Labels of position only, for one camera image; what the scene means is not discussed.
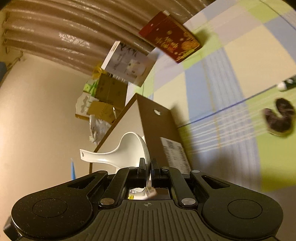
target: sticker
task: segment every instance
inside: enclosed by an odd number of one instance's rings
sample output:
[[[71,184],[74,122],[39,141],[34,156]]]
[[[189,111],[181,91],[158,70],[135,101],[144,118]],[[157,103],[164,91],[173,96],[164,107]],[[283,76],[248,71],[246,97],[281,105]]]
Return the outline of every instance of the sticker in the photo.
[[[146,192],[146,195],[148,197],[153,197],[153,196],[156,196],[157,195],[157,191],[155,188],[151,187],[151,186],[147,186],[145,188],[145,192]]]
[[[166,138],[160,138],[163,149],[169,164],[169,167],[174,167],[180,170],[183,174],[189,174],[191,171],[186,154],[182,144]]]

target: paper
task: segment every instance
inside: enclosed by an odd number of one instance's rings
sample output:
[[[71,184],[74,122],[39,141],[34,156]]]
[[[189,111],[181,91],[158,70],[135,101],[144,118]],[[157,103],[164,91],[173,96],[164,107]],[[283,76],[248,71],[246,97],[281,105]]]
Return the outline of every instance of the paper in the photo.
[[[169,167],[177,168],[183,174],[189,174],[191,168],[182,144],[164,137],[161,137],[160,139],[163,144],[163,149],[169,163]]]

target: metal screw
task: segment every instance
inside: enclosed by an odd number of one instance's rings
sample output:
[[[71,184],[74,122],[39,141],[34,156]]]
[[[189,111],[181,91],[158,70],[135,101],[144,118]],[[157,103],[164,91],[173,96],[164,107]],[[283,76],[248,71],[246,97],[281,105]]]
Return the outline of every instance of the metal screw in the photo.
[[[103,198],[103,199],[101,199],[101,201],[100,201],[100,203],[102,204],[102,205],[111,205],[111,204],[113,204],[115,201],[114,201],[114,199],[113,198]]]
[[[187,198],[183,198],[183,199],[181,200],[181,203],[182,203],[183,205],[190,206],[190,205],[195,204],[196,201],[195,201],[193,198],[187,197]]]

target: beige wall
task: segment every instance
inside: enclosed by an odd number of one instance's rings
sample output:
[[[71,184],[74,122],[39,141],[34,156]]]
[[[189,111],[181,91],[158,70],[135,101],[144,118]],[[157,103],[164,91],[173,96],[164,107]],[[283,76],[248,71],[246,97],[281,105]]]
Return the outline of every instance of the beige wall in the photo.
[[[0,239],[13,204],[21,197],[88,174],[79,149],[93,151],[89,124],[75,118],[88,76],[25,55],[0,86]],[[108,170],[106,166],[97,169]]]

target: dark object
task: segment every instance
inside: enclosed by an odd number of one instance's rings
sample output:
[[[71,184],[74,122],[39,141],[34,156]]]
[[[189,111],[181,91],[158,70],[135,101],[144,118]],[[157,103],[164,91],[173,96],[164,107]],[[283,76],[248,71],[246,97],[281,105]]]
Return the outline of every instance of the dark object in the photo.
[[[151,166],[152,186],[168,188],[170,200],[126,199],[146,185],[141,159],[137,168],[98,171],[21,198],[4,232],[24,241],[277,240],[283,212],[270,197],[200,171],[160,168],[155,159]]]
[[[291,103],[284,98],[276,99],[276,108],[282,117],[277,116],[271,109],[263,109],[263,115],[268,125],[268,131],[271,134],[278,136],[287,135],[293,129],[295,109]]]
[[[7,72],[7,67],[6,64],[4,62],[0,62],[0,82],[3,79],[4,75]]]
[[[284,0],[287,4],[289,4],[294,10],[296,10],[296,0]]]
[[[278,98],[276,100],[276,108],[282,116],[290,116],[291,118],[295,116],[294,107],[291,105],[290,101],[284,98]]]
[[[0,10],[5,7],[11,0],[0,0]]]
[[[292,127],[292,118],[290,116],[278,117],[273,110],[265,108],[263,110],[265,120],[268,125],[268,131],[274,135],[288,134]]]

